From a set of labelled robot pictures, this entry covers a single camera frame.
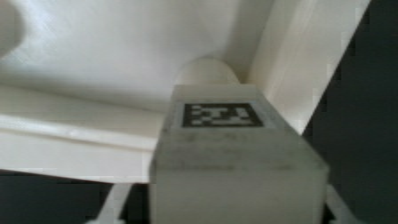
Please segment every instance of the qr code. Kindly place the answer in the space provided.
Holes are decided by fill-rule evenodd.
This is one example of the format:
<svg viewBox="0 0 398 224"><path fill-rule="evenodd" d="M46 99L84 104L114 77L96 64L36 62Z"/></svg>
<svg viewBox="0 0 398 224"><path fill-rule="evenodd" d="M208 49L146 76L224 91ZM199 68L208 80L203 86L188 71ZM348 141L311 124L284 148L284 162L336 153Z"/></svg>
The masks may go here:
<svg viewBox="0 0 398 224"><path fill-rule="evenodd" d="M185 104L183 127L261 127L249 103Z"/></svg>

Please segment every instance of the white plastic surface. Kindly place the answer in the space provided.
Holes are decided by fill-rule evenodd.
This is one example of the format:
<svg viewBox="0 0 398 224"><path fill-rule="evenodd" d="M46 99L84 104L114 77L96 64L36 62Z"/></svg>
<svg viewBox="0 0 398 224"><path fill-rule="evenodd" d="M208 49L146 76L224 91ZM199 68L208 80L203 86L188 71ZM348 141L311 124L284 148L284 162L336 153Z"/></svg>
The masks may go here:
<svg viewBox="0 0 398 224"><path fill-rule="evenodd" d="M181 119L199 119L187 104L201 108L212 103L226 112L213 120L203 115L203 120L231 122L244 108L233 103L251 103L263 125L183 126ZM178 86L151 163L151 222L318 224L327 174L327 164L256 87Z"/></svg>
<svg viewBox="0 0 398 224"><path fill-rule="evenodd" d="M0 86L0 128L153 151L164 114Z"/></svg>
<svg viewBox="0 0 398 224"><path fill-rule="evenodd" d="M228 62L242 80L252 63L247 80L258 85L300 133L368 2L0 0L0 83L130 105L137 109L164 110L181 66L197 58L215 56ZM25 100L18 100L21 99L16 99L16 105L25 105ZM57 118L59 113L48 110L46 116ZM27 114L20 113L16 119L14 115L4 113L2 118L4 121L29 123L32 126L23 125L20 128L39 134L52 132L57 133L55 136L66 136L66 130L78 127L82 132L75 133L85 135L71 134L69 137L84 137L84 141L98 140L98 143L105 140L107 144L126 143L125 132L109 132L107 128L96 126L96 119L91 120L96 113L87 114L82 111L80 116L82 114L89 120L84 126L75 121L61 125L57 122L46 123L43 119L30 120L32 114L25 116ZM142 116L144 120L148 119L146 125L157 127L158 116L148 118L149 114L135 116L133 112L132 119L141 120ZM116 129L133 123L128 121L130 119L126 122L125 119L116 121ZM116 139L109 138L116 132L123 141L109 142L109 139ZM132 136L141 136L144 140L142 130L135 129L133 132L139 132L139 135L128 131ZM41 173L48 173L43 171L48 167L55 169L57 163L68 163L62 161L71 156L68 143L61 139L37 143L46 142L52 146L48 148L66 149L64 154L57 151L59 156L50 157L57 159L46 160L43 155L46 157L48 148L36 147L32 151L27 146L34 140L23 136L25 134L18 134L18 137L11 138L16 142L4 138L9 145L2 150L4 164L11 169L41 169ZM85 152L96 152L91 151L94 147L87 146L91 144L78 142L75 145L82 155ZM112 147L107 149L109 154L119 152ZM23 159L16 152L25 152ZM110 162L117 155L116 153L101 160L93 154L93 157L87 157L87 166L101 167L103 162ZM69 171L52 172L52 175L80 178L91 173L91 168L85 170L84 166L68 164Z"/></svg>
<svg viewBox="0 0 398 224"><path fill-rule="evenodd" d="M0 36L21 39L0 43L0 82L165 111L192 60L220 58L245 77L272 2L0 0Z"/></svg>
<svg viewBox="0 0 398 224"><path fill-rule="evenodd" d="M247 82L306 129L370 0L277 0Z"/></svg>

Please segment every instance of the white plastic part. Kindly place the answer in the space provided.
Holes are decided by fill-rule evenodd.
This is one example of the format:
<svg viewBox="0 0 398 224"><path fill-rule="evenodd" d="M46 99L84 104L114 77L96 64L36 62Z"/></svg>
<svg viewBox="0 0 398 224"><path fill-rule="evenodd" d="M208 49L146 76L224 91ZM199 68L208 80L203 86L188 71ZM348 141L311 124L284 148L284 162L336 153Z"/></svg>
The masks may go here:
<svg viewBox="0 0 398 224"><path fill-rule="evenodd" d="M153 151L164 114L0 86L0 129Z"/></svg>
<svg viewBox="0 0 398 224"><path fill-rule="evenodd" d="M103 208L100 211L98 219L89 221L87 224L125 224L125 221L119 220L119 216L132 186L133 186L132 184L114 184Z"/></svg>
<svg viewBox="0 0 398 224"><path fill-rule="evenodd" d="M226 113L201 117L206 106ZM327 173L256 87L178 86L151 163L151 222L318 224Z"/></svg>
<svg viewBox="0 0 398 224"><path fill-rule="evenodd" d="M212 58L197 59L180 71L176 85L240 84L235 72L226 63Z"/></svg>
<svg viewBox="0 0 398 224"><path fill-rule="evenodd" d="M302 133L370 0L277 0L247 83Z"/></svg>

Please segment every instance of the dark background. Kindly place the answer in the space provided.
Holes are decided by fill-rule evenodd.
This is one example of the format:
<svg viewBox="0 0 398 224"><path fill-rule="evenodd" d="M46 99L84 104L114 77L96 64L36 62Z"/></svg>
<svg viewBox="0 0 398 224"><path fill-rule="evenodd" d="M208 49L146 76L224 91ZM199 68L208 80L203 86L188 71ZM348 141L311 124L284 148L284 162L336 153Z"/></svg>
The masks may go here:
<svg viewBox="0 0 398 224"><path fill-rule="evenodd" d="M332 166L331 182L357 217L370 224L396 224L396 0L373 0L304 136ZM110 184L2 171L0 224L82 224L109 189ZM133 192L123 217L141 223L146 188Z"/></svg>
<svg viewBox="0 0 398 224"><path fill-rule="evenodd" d="M373 0L304 134L357 217L398 223L398 1Z"/></svg>

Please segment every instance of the curved white surface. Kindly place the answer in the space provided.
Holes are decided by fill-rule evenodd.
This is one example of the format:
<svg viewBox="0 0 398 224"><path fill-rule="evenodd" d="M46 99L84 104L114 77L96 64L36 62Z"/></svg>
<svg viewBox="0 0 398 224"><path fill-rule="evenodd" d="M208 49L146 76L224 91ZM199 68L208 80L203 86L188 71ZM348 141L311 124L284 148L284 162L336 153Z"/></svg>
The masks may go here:
<svg viewBox="0 0 398 224"><path fill-rule="evenodd" d="M164 111L181 66L213 56L228 62L240 80L252 64L247 81L258 85L300 133L368 2L0 0L0 12L7 9L0 14L0 38L9 40L0 44L0 83ZM25 132L45 135L52 132L52 136L64 137L68 129L78 128L78 133L87 134L71 134L71 141L0 130L0 169L107 182L146 181L151 153L141 150L144 141L133 140L146 135L139 128L125 135L107 127L116 124L121 130L151 113L128 112L117 121L98 126L96 119L107 121L103 108L112 106L94 103L91 112L78 109L80 113L71 113L87 121L84 125L75 121L53 122L64 116L57 110L45 109L46 113L34 116L11 113L16 96L4 95L7 107L0 102L0 118L11 121L2 128L18 130L21 127L13 125L23 121L32 124L30 129L23 127ZM41 101L45 98L37 98L37 105L59 101L57 97ZM16 105L25 101L29 98L16 99ZM85 103L94 105L89 101L75 103L75 108L85 107ZM46 108L30 105L20 112ZM157 127L157 119L142 119L148 120L142 124Z"/></svg>
<svg viewBox="0 0 398 224"><path fill-rule="evenodd" d="M187 62L220 58L244 78L274 0L0 1L23 29L2 83L165 111Z"/></svg>

